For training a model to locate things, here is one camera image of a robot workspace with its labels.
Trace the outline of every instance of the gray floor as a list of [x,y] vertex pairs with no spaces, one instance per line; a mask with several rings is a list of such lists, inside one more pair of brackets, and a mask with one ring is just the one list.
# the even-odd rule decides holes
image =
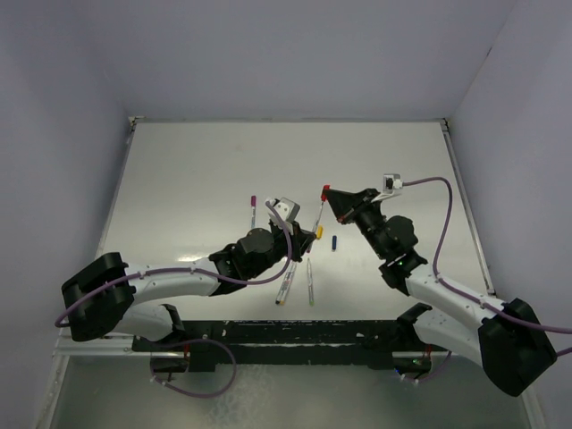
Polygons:
[[[175,384],[212,391],[228,380],[181,374]],[[195,400],[149,381],[148,357],[73,357],[54,428],[528,428],[520,400],[498,391],[463,358],[427,384],[357,366],[241,366],[215,400]]]

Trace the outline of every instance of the red cap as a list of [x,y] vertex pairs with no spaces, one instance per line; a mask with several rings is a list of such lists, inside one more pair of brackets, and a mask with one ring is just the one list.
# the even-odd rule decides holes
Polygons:
[[325,201],[325,200],[326,200],[324,191],[327,190],[327,189],[329,189],[329,188],[330,188],[330,185],[324,185],[324,187],[322,188],[322,196],[321,196],[322,201]]

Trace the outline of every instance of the marker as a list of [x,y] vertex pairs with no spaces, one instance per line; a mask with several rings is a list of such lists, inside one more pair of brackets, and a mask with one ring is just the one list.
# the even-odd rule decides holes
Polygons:
[[322,188],[322,195],[320,196],[320,199],[322,200],[322,202],[320,203],[320,210],[318,211],[318,216],[315,219],[314,222],[314,227],[312,228],[312,232],[316,233],[318,231],[318,225],[320,224],[320,219],[322,218],[322,211],[324,210],[324,203],[325,203],[325,194],[324,191],[329,189],[330,185],[324,185],[324,187]]
[[307,294],[310,298],[310,306],[314,306],[314,278],[312,277],[312,263],[307,259]]
[[250,221],[250,229],[254,230],[257,224],[257,196],[250,197],[250,206],[252,207],[252,219]]
[[292,284],[292,281],[294,280],[296,265],[297,264],[295,262],[290,263],[290,267],[288,268],[288,271],[286,271],[286,274],[284,275],[284,280],[282,280],[282,285],[278,290],[278,295],[276,295],[277,306],[278,305],[283,306],[284,303],[286,302],[286,297],[288,296],[288,292],[290,291],[290,286]]

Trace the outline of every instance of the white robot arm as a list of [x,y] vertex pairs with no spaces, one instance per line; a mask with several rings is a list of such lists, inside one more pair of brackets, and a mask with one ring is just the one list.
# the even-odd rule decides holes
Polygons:
[[[107,253],[62,286],[66,311],[55,322],[70,327],[75,341],[89,341],[121,332],[150,341],[185,338],[173,306],[149,301],[178,296],[212,297],[278,278],[253,281],[268,268],[290,257],[301,261],[315,239],[295,221],[299,205],[287,198],[269,199],[270,231],[255,228],[246,237],[194,262],[169,265],[131,265],[119,253]],[[68,317],[69,323],[63,323]]]
[[[431,180],[448,184],[451,208],[449,183],[443,178],[419,183]],[[424,303],[398,318],[409,334],[469,358],[501,390],[519,395],[557,359],[546,333],[531,329],[539,324],[533,309],[520,299],[507,303],[477,293],[442,276],[435,261],[427,264],[414,249],[418,239],[413,222],[403,216],[387,219],[381,212],[382,201],[399,195],[402,185],[398,174],[386,174],[382,192],[324,193],[338,222],[354,223],[382,259],[380,271],[388,286]]]

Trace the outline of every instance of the cable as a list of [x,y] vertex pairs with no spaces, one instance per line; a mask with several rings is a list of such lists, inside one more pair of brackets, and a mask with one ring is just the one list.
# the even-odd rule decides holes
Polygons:
[[[290,265],[290,262],[292,260],[292,241],[290,239],[290,234],[288,233],[288,225],[286,225],[286,222],[284,222],[284,220],[280,217],[278,212],[274,209],[274,207],[272,207],[270,202],[266,201],[266,206],[270,209],[270,211],[273,213],[273,215],[276,216],[276,219],[278,219],[278,222],[280,223],[280,226],[282,227],[282,230],[284,231],[284,237],[286,238],[286,248],[288,249],[287,254],[286,254],[286,263],[284,264],[284,266],[282,267],[280,272],[273,275],[272,277],[269,277],[269,278],[264,279],[264,280],[245,281],[245,280],[233,279],[233,278],[227,277],[225,275],[220,275],[219,273],[213,273],[211,271],[207,271],[207,270],[204,270],[202,268],[197,268],[197,269],[193,270],[191,267],[180,267],[180,266],[171,267],[171,268],[156,268],[155,270],[148,270],[145,272],[145,275],[150,276],[150,275],[157,275],[157,274],[164,274],[164,273],[201,273],[204,275],[208,275],[210,277],[214,277],[218,280],[223,280],[225,282],[236,283],[236,284],[255,285],[255,284],[266,284],[269,282],[273,282],[274,280],[280,278],[288,269],[288,265]],[[116,284],[119,284],[122,282],[128,282],[129,280],[138,279],[140,277],[141,277],[141,273],[133,273],[133,274],[129,274],[129,275],[124,275],[123,277],[119,277],[118,279],[111,280],[110,282],[104,283],[103,285],[99,286],[98,288],[93,289],[91,292],[87,293],[86,295],[84,295],[83,297],[81,297],[80,299],[75,301],[73,304],[71,304],[69,307],[67,307],[65,309],[65,311],[63,313],[61,313],[57,317],[57,319],[55,319],[55,322],[54,322],[55,327],[56,328],[69,327],[70,324],[63,322],[63,319],[65,319],[67,316],[69,316],[71,313],[73,313],[73,311],[75,311],[81,304],[86,302],[88,299],[92,299],[93,297],[95,297],[98,293],[101,293],[104,290],[107,290],[107,289],[115,286]]]
[[[445,240],[445,235],[447,234],[447,230],[449,229],[449,221],[450,221],[451,211],[453,209],[453,189],[450,185],[450,182],[447,179],[445,179],[444,177],[435,176],[435,177],[428,177],[426,179],[421,179],[418,181],[406,181],[406,182],[403,182],[403,186],[415,186],[415,185],[419,185],[422,183],[428,183],[430,181],[442,181],[443,183],[445,183],[445,185],[447,185],[447,191],[449,193],[449,204],[447,205],[447,214],[445,216],[445,224],[443,225],[441,237],[439,238],[439,244],[437,244],[437,249],[435,250],[435,258],[433,260],[433,274],[435,274],[435,277],[439,280],[439,283],[442,284],[445,288],[447,288],[451,292],[454,292],[463,298],[466,298],[470,301],[475,302],[476,304],[481,305],[481,302],[479,301],[479,299],[477,299],[477,298],[473,297],[472,295],[464,292],[463,290],[457,289],[456,287],[449,284],[447,281],[443,280],[442,277],[440,276],[439,269],[437,268],[437,264],[439,262],[439,256],[441,255],[443,242]],[[563,333],[563,334],[567,334],[567,335],[572,335],[572,329],[570,329],[570,328],[560,328],[560,327],[548,326],[548,325],[544,325],[544,324],[533,324],[531,322],[527,322],[526,320],[521,320],[521,319],[518,319],[516,317],[513,317],[512,315],[507,315],[506,313],[503,313],[501,310],[493,307],[491,304],[488,304],[486,302],[483,303],[483,307],[487,308],[488,310],[491,310],[494,314],[499,315],[500,317],[502,317],[506,320],[509,320],[510,322],[512,322],[514,324],[519,324],[519,325],[524,326],[524,327],[529,328],[529,329],[534,329],[536,331],[555,332],[555,333]],[[564,354],[568,354],[568,353],[571,353],[571,351],[569,351],[569,349],[564,349],[564,350],[558,352],[557,355],[558,356],[564,356]]]
[[189,396],[191,398],[199,398],[201,400],[209,400],[212,398],[216,398],[217,396],[221,396],[223,393],[228,391],[231,388],[232,384],[234,383],[234,379],[236,378],[236,373],[237,373],[237,369],[238,369],[237,364],[236,364],[236,358],[232,354],[231,350],[228,347],[226,347],[224,344],[222,344],[220,341],[209,340],[207,338],[197,338],[195,340],[175,342],[173,344],[158,344],[156,342],[152,342],[152,341],[150,341],[150,342],[152,344],[158,346],[158,347],[164,347],[166,349],[170,349],[173,347],[186,346],[186,345],[190,345],[190,344],[213,344],[215,346],[220,347],[224,351],[226,351],[226,354],[229,355],[229,357],[231,358],[231,362],[232,362],[231,379],[221,389],[219,389],[218,391],[214,391],[212,393],[195,393],[193,391],[185,391],[185,390],[181,389],[180,387],[173,386],[172,384],[169,384],[165,380],[158,378],[155,374],[155,371],[153,370],[152,365],[149,364],[149,368],[151,369],[151,380],[161,384],[162,386],[166,387],[167,389],[171,389],[172,391],[176,391],[177,393],[181,393],[181,394]]

